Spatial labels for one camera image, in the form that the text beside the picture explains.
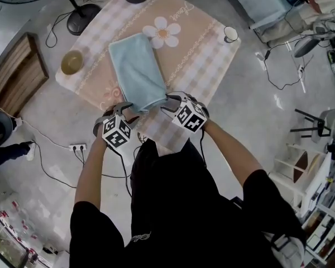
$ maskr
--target shoe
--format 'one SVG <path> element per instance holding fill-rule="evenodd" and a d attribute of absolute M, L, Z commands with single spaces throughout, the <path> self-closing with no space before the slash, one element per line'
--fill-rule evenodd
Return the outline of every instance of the shoe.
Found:
<path fill-rule="evenodd" d="M 35 157 L 36 143 L 31 143 L 28 146 L 30 147 L 30 150 L 28 151 L 26 155 L 26 159 L 27 161 L 32 161 Z"/>
<path fill-rule="evenodd" d="M 19 117 L 19 118 L 14 119 L 12 123 L 14 127 L 12 132 L 15 132 L 23 124 L 23 121 L 22 121 L 22 118 Z"/>

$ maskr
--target power strip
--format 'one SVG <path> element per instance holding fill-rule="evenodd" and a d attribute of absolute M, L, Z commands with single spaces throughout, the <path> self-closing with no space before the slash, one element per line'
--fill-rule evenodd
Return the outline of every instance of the power strip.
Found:
<path fill-rule="evenodd" d="M 87 150 L 86 144 L 72 144 L 72 145 L 69 145 L 68 148 L 70 151 L 80 151 L 81 146 L 83 146 L 83 151 Z"/>

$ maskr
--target white flower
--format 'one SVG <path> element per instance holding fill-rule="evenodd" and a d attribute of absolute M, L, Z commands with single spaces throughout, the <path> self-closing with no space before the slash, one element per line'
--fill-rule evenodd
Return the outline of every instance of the white flower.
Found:
<path fill-rule="evenodd" d="M 164 42 L 169 47 L 176 47 L 179 44 L 179 39 L 173 35 L 181 31 L 181 27 L 177 23 L 168 25 L 164 17 L 156 17 L 154 20 L 155 27 L 145 26 L 143 33 L 147 37 L 152 38 L 150 43 L 154 49 L 159 49 L 164 45 Z"/>

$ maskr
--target black t-shirt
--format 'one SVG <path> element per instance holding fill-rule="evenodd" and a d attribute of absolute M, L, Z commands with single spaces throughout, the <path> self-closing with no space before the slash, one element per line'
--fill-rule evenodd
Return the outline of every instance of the black t-shirt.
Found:
<path fill-rule="evenodd" d="M 280 267 L 263 232 L 305 235 L 293 209 L 263 170 L 243 185 L 242 209 L 221 196 L 196 148 L 158 157 L 148 140 L 133 165 L 132 239 L 124 247 L 109 217 L 88 202 L 71 216 L 70 267 L 117 263 L 215 262 L 229 267 Z"/>

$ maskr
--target floor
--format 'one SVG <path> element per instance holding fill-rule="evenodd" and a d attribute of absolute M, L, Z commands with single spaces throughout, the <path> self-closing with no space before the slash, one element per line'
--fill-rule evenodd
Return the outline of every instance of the floor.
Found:
<path fill-rule="evenodd" d="M 97 4 L 104 5 L 108 0 Z M 274 156 L 284 147 L 289 130 L 300 123 L 295 108 L 319 115 L 321 111 L 335 108 L 335 78 L 330 70 L 326 49 L 317 47 L 305 71 L 304 89 L 301 83 L 286 87 L 283 91 L 273 87 L 267 79 L 263 63 L 258 56 L 267 50 L 248 24 L 228 0 L 187 0 L 206 11 L 225 25 L 234 27 L 242 40 L 235 59 L 208 105 L 211 119 L 240 140 L 260 161 L 266 171 L 274 166 Z M 56 28 L 58 43 L 53 49 L 45 46 L 48 29 L 61 13 L 71 7 L 66 0 L 54 0 L 44 7 L 37 19 L 28 23 L 27 29 L 38 34 L 40 50 L 50 79 L 42 86 L 22 111 L 23 119 L 48 135 L 59 144 L 84 142 L 91 146 L 94 136 L 92 125 L 101 112 L 74 93 L 59 86 L 55 72 L 62 56 L 71 48 L 76 37 L 68 34 L 65 23 Z M 305 57 L 307 62 L 311 54 Z M 267 61 L 271 80 L 282 86 L 298 79 L 296 67 L 286 46 L 273 50 Z M 52 145 L 27 126 L 22 126 L 11 142 L 35 138 L 42 149 L 42 161 L 46 171 L 72 185 L 77 183 L 81 163 L 72 152 Z M 200 136 L 193 142 L 197 145 Z M 228 164 L 207 136 L 203 141 L 207 166 L 222 195 L 242 197 L 242 189 L 230 171 Z M 10 186 L 18 193 L 36 229 L 49 238 L 59 249 L 69 249 L 69 219 L 75 190 L 49 179 L 41 170 L 37 156 L 31 162 L 26 159 L 6 162 L 0 168 Z M 123 175 L 117 157 L 107 151 L 103 171 Z M 102 211 L 109 215 L 125 243 L 130 240 L 130 197 L 124 180 L 103 178 Z"/>

